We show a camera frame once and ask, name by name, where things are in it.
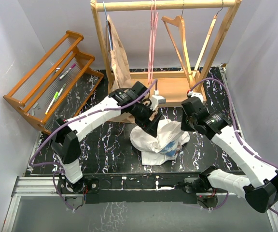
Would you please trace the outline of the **white t shirt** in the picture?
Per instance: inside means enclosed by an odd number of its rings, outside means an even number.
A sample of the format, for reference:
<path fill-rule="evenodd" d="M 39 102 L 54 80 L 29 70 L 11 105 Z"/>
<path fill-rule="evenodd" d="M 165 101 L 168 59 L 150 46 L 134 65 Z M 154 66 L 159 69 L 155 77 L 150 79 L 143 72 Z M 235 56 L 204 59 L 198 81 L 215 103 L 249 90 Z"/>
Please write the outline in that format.
<path fill-rule="evenodd" d="M 131 144 L 141 152 L 141 162 L 145 166 L 158 166 L 175 160 L 177 152 L 189 140 L 189 132 L 181 130 L 181 123 L 170 119 L 159 121 L 156 137 L 148 135 L 139 126 L 130 133 Z"/>

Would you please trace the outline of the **beige t shirt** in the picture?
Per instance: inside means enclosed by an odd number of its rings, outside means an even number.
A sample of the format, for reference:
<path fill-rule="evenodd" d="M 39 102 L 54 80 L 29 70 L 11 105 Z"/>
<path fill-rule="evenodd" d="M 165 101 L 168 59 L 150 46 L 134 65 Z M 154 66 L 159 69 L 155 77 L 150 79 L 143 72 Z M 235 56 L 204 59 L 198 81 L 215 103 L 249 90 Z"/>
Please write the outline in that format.
<path fill-rule="evenodd" d="M 112 19 L 107 15 L 108 25 L 111 29 L 113 50 L 110 50 L 111 68 L 114 73 L 112 91 L 119 88 L 132 87 L 129 63 L 124 46 L 119 38 Z"/>

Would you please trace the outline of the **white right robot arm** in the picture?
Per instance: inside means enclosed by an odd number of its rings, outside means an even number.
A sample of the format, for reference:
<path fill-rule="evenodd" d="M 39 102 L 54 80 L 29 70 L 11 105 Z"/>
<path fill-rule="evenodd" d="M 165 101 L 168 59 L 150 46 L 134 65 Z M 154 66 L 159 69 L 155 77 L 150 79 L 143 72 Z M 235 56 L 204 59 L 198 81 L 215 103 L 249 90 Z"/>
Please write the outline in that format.
<path fill-rule="evenodd" d="M 235 175 L 210 166 L 194 182 L 185 182 L 185 187 L 206 192 L 223 189 L 244 198 L 257 212 L 266 212 L 278 201 L 278 169 L 250 154 L 230 122 L 221 113 L 209 113 L 199 97 L 189 97 L 181 105 L 181 129 L 206 136 L 225 151 L 245 174 Z"/>

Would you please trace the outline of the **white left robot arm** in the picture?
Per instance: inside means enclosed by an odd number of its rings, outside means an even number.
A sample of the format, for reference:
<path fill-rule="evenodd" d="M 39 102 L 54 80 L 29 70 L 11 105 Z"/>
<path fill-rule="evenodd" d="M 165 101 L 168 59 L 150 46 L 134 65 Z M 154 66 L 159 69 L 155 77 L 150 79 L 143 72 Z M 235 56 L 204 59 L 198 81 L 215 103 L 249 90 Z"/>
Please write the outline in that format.
<path fill-rule="evenodd" d="M 149 92 L 149 88 L 136 82 L 131 88 L 111 92 L 99 104 L 76 117 L 54 122 L 56 129 L 51 134 L 51 147 L 58 156 L 68 180 L 67 186 L 72 192 L 78 193 L 84 188 L 83 173 L 79 165 L 80 142 L 103 123 L 128 113 L 144 132 L 152 137 L 157 136 L 161 113 L 156 109 L 166 99 L 158 90 L 146 98 Z"/>

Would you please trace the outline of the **light wooden hanger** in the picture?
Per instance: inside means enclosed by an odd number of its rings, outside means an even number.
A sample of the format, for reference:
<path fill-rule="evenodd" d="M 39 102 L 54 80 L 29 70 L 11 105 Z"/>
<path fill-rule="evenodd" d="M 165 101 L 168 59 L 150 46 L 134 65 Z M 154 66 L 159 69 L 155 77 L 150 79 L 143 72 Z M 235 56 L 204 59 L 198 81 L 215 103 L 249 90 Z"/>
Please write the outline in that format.
<path fill-rule="evenodd" d="M 199 65 L 200 65 L 200 63 L 201 63 L 201 61 L 202 61 L 202 58 L 203 58 L 204 53 L 205 53 L 205 51 L 206 51 L 206 48 L 207 48 L 207 45 L 208 45 L 208 43 L 209 43 L 210 37 L 211 37 L 211 35 L 212 35 L 212 32 L 213 32 L 213 29 L 214 29 L 216 20 L 217 20 L 217 18 L 218 18 L 218 14 L 219 14 L 219 12 L 221 12 L 221 11 L 223 10 L 223 4 L 224 4 L 224 1 L 222 0 L 222 7 L 221 7 L 221 9 L 215 14 L 215 16 L 214 16 L 213 19 L 212 19 L 211 25 L 210 25 L 209 30 L 208 30 L 208 33 L 207 33 L 207 35 L 206 35 L 206 38 L 205 38 L 205 41 L 204 41 L 204 43 L 203 43 L 202 49 L 201 49 L 201 51 L 200 51 L 199 57 L 198 57 L 197 62 L 196 62 L 196 64 L 195 64 L 195 68 L 194 68 L 195 71 L 198 70 Z"/>

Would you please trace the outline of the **wooden clothes rack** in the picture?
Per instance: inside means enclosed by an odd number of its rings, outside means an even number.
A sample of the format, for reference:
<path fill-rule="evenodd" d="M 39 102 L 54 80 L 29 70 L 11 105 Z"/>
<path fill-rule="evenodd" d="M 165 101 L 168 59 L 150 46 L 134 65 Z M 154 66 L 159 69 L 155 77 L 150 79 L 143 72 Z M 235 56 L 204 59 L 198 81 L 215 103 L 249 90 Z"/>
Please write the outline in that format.
<path fill-rule="evenodd" d="M 100 12 L 104 12 L 103 4 L 92 0 L 90 2 L 91 11 L 97 31 L 97 37 L 101 48 L 103 60 L 105 62 L 105 69 L 109 81 L 108 91 L 112 91 L 114 82 L 114 73 L 111 68 L 111 59 L 108 58 L 109 47 L 106 45 L 103 35 L 102 25 L 99 17 Z M 117 11 L 142 11 L 151 10 L 151 1 L 128 1 L 128 2 L 109 2 L 106 3 L 107 12 Z M 146 86 L 154 90 L 161 90 L 164 93 L 167 102 L 165 107 L 176 107 L 182 100 L 186 90 L 192 89 L 195 92 L 205 94 L 203 89 L 203 81 L 207 77 L 208 72 L 212 66 L 214 59 L 225 39 L 225 36 L 232 24 L 232 21 L 241 5 L 239 0 L 224 0 L 223 7 L 227 8 L 227 12 L 222 20 L 217 36 L 213 42 L 211 50 L 208 54 L 206 62 L 201 71 L 191 69 L 186 45 L 185 35 L 185 22 L 181 15 L 176 16 L 174 19 L 162 17 L 165 26 L 174 25 L 178 27 L 183 55 L 178 55 L 179 61 L 183 68 L 182 71 L 168 71 L 168 72 L 155 72 L 153 71 L 153 80 L 148 84 L 148 71 L 147 72 L 131 72 L 131 81 L 141 81 Z M 201 8 L 221 8 L 222 0 L 161 0 L 156 1 L 156 9 L 158 10 L 173 10 L 173 9 L 201 9 Z"/>

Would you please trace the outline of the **purple capped marker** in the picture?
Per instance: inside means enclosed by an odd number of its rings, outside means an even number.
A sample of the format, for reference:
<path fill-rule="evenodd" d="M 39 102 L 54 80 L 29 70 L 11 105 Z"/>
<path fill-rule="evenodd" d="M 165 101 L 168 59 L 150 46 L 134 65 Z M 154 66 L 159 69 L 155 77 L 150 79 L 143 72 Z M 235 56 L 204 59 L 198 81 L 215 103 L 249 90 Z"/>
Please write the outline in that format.
<path fill-rule="evenodd" d="M 63 71 L 63 73 L 58 78 L 59 81 L 61 81 L 75 66 L 76 63 L 73 63 L 66 71 Z"/>

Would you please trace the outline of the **green capped marker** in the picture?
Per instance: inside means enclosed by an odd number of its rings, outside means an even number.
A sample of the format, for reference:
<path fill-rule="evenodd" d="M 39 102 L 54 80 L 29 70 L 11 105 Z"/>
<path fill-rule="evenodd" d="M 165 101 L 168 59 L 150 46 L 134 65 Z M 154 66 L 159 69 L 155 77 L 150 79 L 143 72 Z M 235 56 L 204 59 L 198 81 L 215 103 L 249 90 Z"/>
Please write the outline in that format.
<path fill-rule="evenodd" d="M 55 92 L 55 94 L 54 94 L 54 96 L 53 96 L 53 98 L 52 98 L 50 104 L 53 104 L 53 103 L 55 102 L 57 96 L 58 96 L 58 91 Z"/>

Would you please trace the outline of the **white green marker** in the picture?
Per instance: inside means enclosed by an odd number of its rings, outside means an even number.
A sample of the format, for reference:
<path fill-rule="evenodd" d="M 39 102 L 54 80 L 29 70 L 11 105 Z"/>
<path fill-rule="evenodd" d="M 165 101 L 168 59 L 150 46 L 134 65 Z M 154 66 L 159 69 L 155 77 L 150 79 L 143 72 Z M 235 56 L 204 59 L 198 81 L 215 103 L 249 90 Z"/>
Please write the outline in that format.
<path fill-rule="evenodd" d="M 57 96 L 55 102 L 58 100 L 59 96 L 61 95 L 61 93 L 62 93 L 62 91 L 64 90 L 65 87 L 66 87 L 66 84 L 64 84 L 64 85 L 62 86 L 62 88 L 60 89 L 60 91 L 58 91 L 58 96 Z M 48 106 L 48 108 L 47 108 L 47 110 L 46 110 L 46 112 L 45 112 L 46 115 L 49 113 L 49 110 L 50 110 L 50 108 L 53 106 L 53 104 L 49 104 L 49 106 Z"/>

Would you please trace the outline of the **orange wooden shelf rack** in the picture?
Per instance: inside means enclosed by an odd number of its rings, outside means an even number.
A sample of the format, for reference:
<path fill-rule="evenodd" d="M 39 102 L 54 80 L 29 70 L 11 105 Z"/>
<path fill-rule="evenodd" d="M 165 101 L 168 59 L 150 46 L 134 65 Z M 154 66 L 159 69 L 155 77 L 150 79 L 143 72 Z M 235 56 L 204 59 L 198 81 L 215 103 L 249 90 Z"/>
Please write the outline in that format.
<path fill-rule="evenodd" d="M 104 74 L 91 68 L 95 57 L 80 51 L 83 35 L 68 30 L 61 39 L 3 98 L 35 129 L 50 134 L 53 121 L 77 116 L 92 96 Z M 59 76 L 73 63 L 76 66 L 61 80 Z M 58 100 L 45 112 L 56 91 Z"/>

